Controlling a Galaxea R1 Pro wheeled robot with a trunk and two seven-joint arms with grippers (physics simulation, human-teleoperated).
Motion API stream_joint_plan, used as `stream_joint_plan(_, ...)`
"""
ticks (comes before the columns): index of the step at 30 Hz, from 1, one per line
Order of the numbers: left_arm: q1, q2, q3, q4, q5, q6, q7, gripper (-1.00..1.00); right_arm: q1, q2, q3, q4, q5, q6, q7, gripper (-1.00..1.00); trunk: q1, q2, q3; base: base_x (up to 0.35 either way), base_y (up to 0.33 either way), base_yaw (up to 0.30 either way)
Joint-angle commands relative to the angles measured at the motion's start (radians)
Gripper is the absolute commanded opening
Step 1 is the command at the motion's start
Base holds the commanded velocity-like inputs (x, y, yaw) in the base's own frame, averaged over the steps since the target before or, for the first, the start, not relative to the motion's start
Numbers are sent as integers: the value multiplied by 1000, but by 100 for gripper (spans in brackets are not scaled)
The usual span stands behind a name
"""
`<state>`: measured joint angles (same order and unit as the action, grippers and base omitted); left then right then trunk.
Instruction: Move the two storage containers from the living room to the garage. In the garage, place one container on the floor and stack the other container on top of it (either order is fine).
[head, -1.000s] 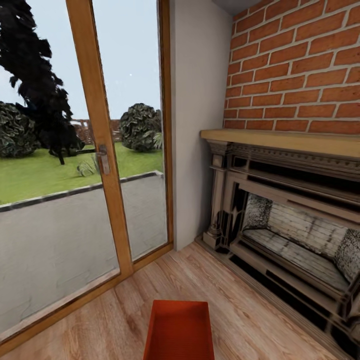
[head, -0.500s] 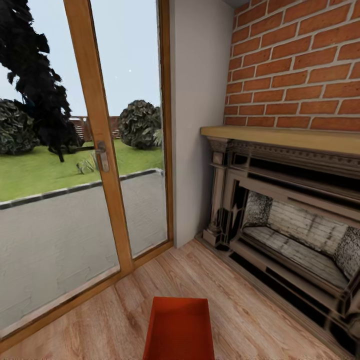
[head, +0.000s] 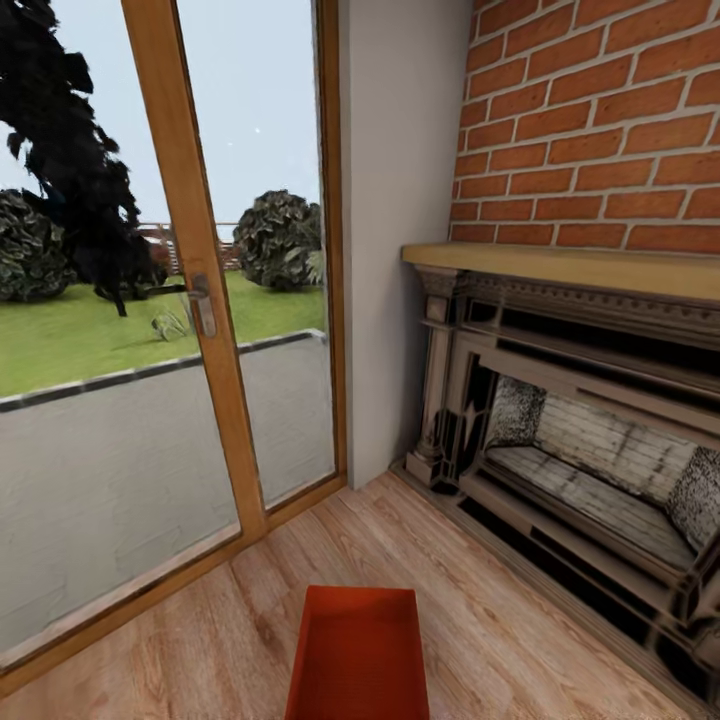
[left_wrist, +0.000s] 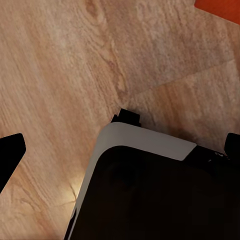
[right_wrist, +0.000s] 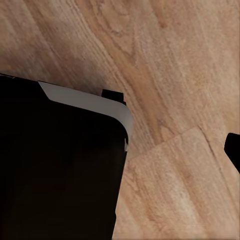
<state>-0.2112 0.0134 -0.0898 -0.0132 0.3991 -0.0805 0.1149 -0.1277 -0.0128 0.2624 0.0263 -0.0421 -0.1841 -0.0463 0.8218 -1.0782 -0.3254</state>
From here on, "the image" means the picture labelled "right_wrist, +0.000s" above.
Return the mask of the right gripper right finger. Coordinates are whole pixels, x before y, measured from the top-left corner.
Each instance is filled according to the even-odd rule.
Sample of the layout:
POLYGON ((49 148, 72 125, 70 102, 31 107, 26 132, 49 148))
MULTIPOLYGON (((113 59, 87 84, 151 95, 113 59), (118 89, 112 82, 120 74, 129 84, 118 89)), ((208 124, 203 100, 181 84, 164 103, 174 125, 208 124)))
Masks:
POLYGON ((228 133, 224 151, 240 173, 240 135, 234 133, 228 133))

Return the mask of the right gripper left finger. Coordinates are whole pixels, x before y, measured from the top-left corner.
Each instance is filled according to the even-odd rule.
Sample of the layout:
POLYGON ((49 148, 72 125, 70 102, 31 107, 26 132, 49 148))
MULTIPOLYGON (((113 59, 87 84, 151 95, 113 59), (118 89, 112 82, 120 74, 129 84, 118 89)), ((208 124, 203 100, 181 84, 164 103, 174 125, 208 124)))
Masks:
POLYGON ((22 133, 0 138, 0 193, 26 153, 22 133))

